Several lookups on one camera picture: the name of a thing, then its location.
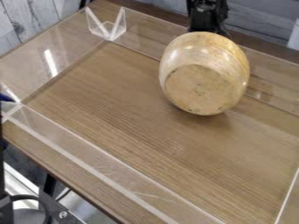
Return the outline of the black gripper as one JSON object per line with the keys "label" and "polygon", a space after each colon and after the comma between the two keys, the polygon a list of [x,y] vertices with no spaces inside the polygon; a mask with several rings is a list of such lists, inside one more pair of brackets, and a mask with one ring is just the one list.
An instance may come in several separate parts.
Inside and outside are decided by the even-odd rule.
{"label": "black gripper", "polygon": [[214,10],[191,12],[190,16],[190,32],[213,32],[219,35],[227,35],[225,20],[229,18],[229,13],[218,14]]}

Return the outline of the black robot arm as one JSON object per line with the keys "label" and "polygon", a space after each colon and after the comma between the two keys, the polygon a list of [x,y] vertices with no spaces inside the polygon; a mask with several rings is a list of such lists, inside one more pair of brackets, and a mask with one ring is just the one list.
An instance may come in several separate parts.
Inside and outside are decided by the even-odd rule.
{"label": "black robot arm", "polygon": [[225,21],[229,18],[227,0],[186,0],[190,32],[213,32],[225,37],[230,34]]}

